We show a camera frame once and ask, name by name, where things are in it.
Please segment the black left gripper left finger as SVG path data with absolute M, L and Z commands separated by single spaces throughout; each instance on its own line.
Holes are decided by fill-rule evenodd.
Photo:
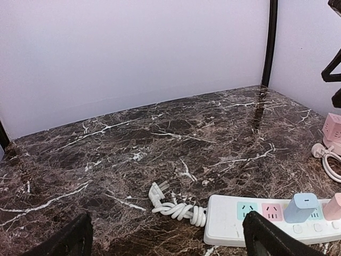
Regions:
M 91 255 L 93 225 L 88 212 L 81 213 L 48 240 L 24 255 Z

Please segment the pink round socket hub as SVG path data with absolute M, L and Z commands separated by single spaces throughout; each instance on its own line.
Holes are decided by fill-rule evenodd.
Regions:
M 341 156 L 341 143 L 328 140 L 326 137 L 322 139 L 324 146 L 331 152 Z

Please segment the blue small charger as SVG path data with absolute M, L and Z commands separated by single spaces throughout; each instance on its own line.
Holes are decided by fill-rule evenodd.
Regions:
M 296 193 L 283 211 L 287 223 L 305 222 L 319 206 L 318 198 L 313 193 Z

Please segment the pink cube socket adapter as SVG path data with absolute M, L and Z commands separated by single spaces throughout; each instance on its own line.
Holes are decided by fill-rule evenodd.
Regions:
M 341 116 L 329 113 L 323 125 L 322 132 L 327 140 L 340 143 Z

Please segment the black left corner post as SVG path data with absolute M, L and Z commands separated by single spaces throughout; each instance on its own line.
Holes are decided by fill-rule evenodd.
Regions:
M 6 148 L 7 148 L 7 146 L 10 143 L 10 140 L 9 140 L 9 138 L 8 138 L 6 132 L 5 132 L 5 129 L 3 127 L 2 122 L 0 122 L 0 143 L 1 143 L 1 153 L 0 153 L 0 156 L 1 156 L 1 160 L 2 160 L 4 155 L 5 155 Z

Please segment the white multicolour power strip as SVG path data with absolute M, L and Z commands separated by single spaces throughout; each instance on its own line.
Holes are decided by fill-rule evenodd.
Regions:
M 251 198 L 212 195 L 208 201 L 204 242 L 209 245 L 244 247 L 245 216 L 256 211 L 294 239 L 307 244 L 340 240 L 340 219 L 327 220 L 323 208 L 330 199 L 319 199 L 319 206 L 301 223 L 287 223 L 284 210 L 290 199 Z

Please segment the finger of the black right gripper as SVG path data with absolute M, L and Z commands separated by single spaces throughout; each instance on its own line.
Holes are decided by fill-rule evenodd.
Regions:
M 341 108 L 341 89 L 339 89 L 331 98 L 332 105 L 335 108 Z
M 335 57 L 331 60 L 331 62 L 325 67 L 322 71 L 321 76 L 322 79 L 329 83 L 329 82 L 340 82 L 341 74 L 332 74 L 332 71 L 340 64 L 340 53 L 341 50 L 335 55 Z

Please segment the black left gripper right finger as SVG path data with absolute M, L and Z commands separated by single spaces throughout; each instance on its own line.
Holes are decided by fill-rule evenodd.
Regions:
M 248 255 L 323 255 L 292 238 L 258 212 L 247 213 L 242 226 Z

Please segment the black corner post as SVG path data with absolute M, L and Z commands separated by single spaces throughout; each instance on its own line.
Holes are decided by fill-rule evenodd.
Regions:
M 275 40 L 277 33 L 277 20 L 278 20 L 278 0 L 269 1 L 269 24 L 267 30 L 267 43 L 265 60 L 262 74 L 261 84 L 263 86 L 269 87 L 274 50 L 275 50 Z
M 7 146 L 10 143 L 10 140 L 9 140 L 9 138 L 8 138 L 6 132 L 5 132 L 5 129 L 3 127 L 2 122 L 0 122 L 0 143 L 1 143 L 1 153 L 0 153 L 0 156 L 1 156 L 1 160 L 2 160 L 4 155 L 5 155 L 6 148 L 7 148 Z

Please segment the pink small charger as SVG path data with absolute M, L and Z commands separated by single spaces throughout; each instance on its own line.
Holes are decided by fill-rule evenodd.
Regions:
M 334 221 L 341 218 L 341 193 L 336 193 L 324 206 L 323 214 L 326 220 Z

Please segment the black right corner post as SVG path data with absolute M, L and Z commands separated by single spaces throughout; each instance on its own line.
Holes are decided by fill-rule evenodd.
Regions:
M 263 86 L 269 87 L 274 50 L 275 50 L 275 40 L 277 33 L 277 20 L 278 20 L 278 0 L 269 1 L 269 24 L 267 30 L 267 43 L 265 60 L 262 74 L 261 84 Z

